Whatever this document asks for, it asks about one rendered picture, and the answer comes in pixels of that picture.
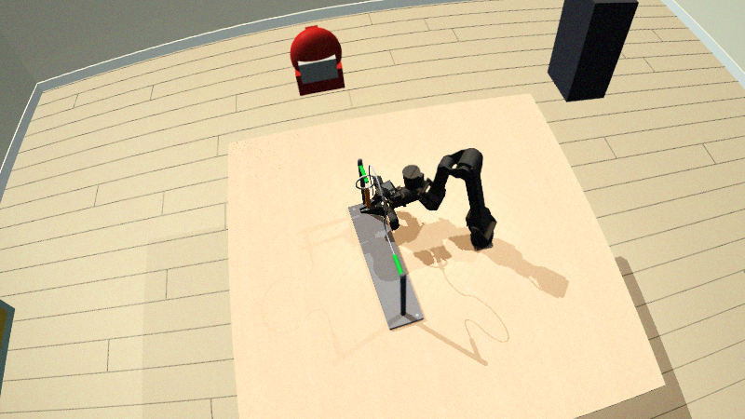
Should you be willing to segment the orange handle with grey loop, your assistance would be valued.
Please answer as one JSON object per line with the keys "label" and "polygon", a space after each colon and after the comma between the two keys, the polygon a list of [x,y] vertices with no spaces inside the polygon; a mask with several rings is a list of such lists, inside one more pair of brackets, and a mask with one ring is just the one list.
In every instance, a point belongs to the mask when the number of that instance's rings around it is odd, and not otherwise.
{"label": "orange handle with grey loop", "polygon": [[[363,176],[361,176],[360,178],[358,178],[358,179],[357,179],[357,181],[355,182],[355,185],[356,185],[356,187],[357,187],[357,188],[358,188],[359,190],[364,190],[364,193],[365,193],[365,200],[366,200],[366,208],[369,208],[369,207],[371,207],[371,198],[370,198],[370,190],[369,190],[369,188],[368,188],[368,187],[365,187],[365,188],[360,188],[360,187],[358,187],[358,182],[359,182],[359,180],[361,180],[361,179],[362,179],[362,178],[364,178],[364,177],[369,177],[369,174],[367,174],[367,175],[363,175]],[[373,175],[371,175],[371,177],[373,177],[373,178],[374,178],[374,182],[373,182],[373,184],[372,184],[372,186],[374,186],[374,185],[375,185],[375,183],[376,183],[376,178],[375,178],[375,176],[373,176]]]}

